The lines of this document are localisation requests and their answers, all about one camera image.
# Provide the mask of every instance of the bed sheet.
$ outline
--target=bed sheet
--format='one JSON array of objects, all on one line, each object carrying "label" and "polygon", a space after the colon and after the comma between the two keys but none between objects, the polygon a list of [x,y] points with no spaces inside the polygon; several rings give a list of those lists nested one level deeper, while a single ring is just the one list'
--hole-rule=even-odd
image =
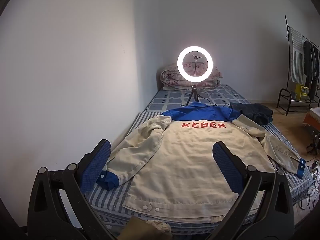
[{"label": "bed sheet", "polygon": [[[223,106],[225,104],[229,104],[230,102],[249,103],[246,99],[244,99],[240,94],[238,94],[235,90],[233,90],[228,85],[223,85],[222,87],[219,87],[219,89],[214,91],[202,91],[200,95],[202,94],[204,98],[207,98],[204,96],[204,93],[206,93],[206,96],[209,97],[209,100],[211,101],[210,103],[209,101],[207,101],[207,104],[217,104],[217,105]],[[170,99],[179,98],[181,99],[181,104],[184,104],[185,102],[183,101],[183,99],[185,98],[185,94],[188,94],[188,92],[160,90],[157,93],[157,95],[154,97],[152,102],[148,105],[147,110],[143,111],[138,115],[133,126],[129,130],[129,133],[131,133],[135,128],[139,127],[142,123],[144,123],[148,119],[158,114],[161,114],[163,111],[180,107],[180,101],[178,103],[176,103],[177,101],[174,101],[173,103],[172,100]],[[161,108],[161,110],[154,111],[153,108],[155,107]],[[280,133],[280,131],[272,123],[265,125],[263,127],[269,132],[271,132],[273,135],[275,135],[279,140],[284,142],[292,150],[296,151],[292,147],[290,142]],[[283,169],[273,160],[271,160],[271,162],[273,163],[276,169],[278,168]],[[287,172],[285,169],[283,170],[288,179],[293,204],[301,201],[302,199],[305,199],[307,196],[308,189],[313,183],[313,179],[309,170],[308,169],[304,170],[302,179],[299,179],[295,175]],[[155,218],[148,217],[144,214],[136,213],[122,207],[126,194],[130,188],[131,182],[132,182],[132,179],[130,179],[125,184],[111,191],[106,191],[101,187],[99,187],[97,184],[95,184],[93,190],[86,193],[86,197],[89,203],[92,205],[92,207],[94,208],[94,210],[99,215],[99,217],[101,218],[102,222],[105,225],[123,227],[129,221],[131,216],[137,216],[144,220],[155,219]],[[248,216],[245,223],[251,222],[253,217],[254,215]],[[173,234],[191,235],[191,234],[203,234],[203,233],[212,232],[214,228],[219,224],[219,222],[217,222],[216,220],[218,219],[218,221],[220,221],[222,220],[222,218],[223,217],[216,217],[214,220],[211,220],[211,221],[199,221],[197,219],[190,222],[189,221],[173,222],[168,220],[163,220],[163,221],[168,223],[171,226]]]}]

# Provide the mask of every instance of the yellow box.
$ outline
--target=yellow box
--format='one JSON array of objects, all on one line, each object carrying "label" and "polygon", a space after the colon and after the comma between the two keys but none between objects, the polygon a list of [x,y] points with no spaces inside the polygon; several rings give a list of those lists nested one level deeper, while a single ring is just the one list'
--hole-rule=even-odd
[{"label": "yellow box", "polygon": [[309,88],[302,85],[296,85],[297,100],[306,101],[308,98]]}]

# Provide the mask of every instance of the white wall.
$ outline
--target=white wall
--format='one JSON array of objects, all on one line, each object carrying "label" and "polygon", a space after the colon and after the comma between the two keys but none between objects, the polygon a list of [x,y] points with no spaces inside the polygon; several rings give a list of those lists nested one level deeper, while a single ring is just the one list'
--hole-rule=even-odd
[{"label": "white wall", "polygon": [[277,101],[286,85],[284,15],[290,26],[319,41],[320,19],[310,0],[161,0],[160,6],[164,64],[185,47],[204,47],[222,82],[251,100]]},{"label": "white wall", "polygon": [[0,17],[0,197],[113,141],[156,93],[158,0],[10,0]]}]

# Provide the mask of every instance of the blue gripper pad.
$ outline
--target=blue gripper pad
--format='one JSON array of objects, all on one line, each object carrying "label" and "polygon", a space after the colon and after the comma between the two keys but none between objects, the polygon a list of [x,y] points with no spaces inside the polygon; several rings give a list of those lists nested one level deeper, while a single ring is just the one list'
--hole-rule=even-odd
[{"label": "blue gripper pad", "polygon": [[212,155],[231,190],[235,193],[241,194],[244,190],[243,177],[225,150],[221,148],[218,143],[213,145]]},{"label": "blue gripper pad", "polygon": [[110,154],[111,145],[110,142],[106,140],[80,177],[80,190],[83,194],[92,190]]}]

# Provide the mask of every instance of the ring light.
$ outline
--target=ring light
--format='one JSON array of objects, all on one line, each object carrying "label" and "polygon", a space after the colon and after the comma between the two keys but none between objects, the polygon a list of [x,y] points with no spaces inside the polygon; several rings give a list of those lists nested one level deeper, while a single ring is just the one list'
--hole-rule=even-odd
[{"label": "ring light", "polygon": [[[190,76],[189,74],[187,74],[187,72],[183,69],[183,64],[182,64],[182,61],[184,59],[184,57],[189,53],[189,52],[192,52],[192,51],[197,51],[197,52],[200,52],[202,53],[206,58],[207,58],[207,61],[208,61],[208,68],[207,68],[207,71],[202,75],[202,76],[199,76],[199,77],[194,77],[194,76]],[[177,62],[177,65],[178,65],[178,70],[181,74],[181,76],[183,76],[183,78],[185,78],[186,80],[190,81],[190,82],[193,82],[193,83],[198,83],[198,82],[201,82],[205,79],[207,79],[211,72],[212,72],[212,69],[213,69],[213,61],[212,61],[212,57],[210,56],[210,54],[203,48],[201,47],[198,47],[198,46],[191,46],[191,47],[187,47],[185,48],[179,55],[178,57],[178,62]]]}]

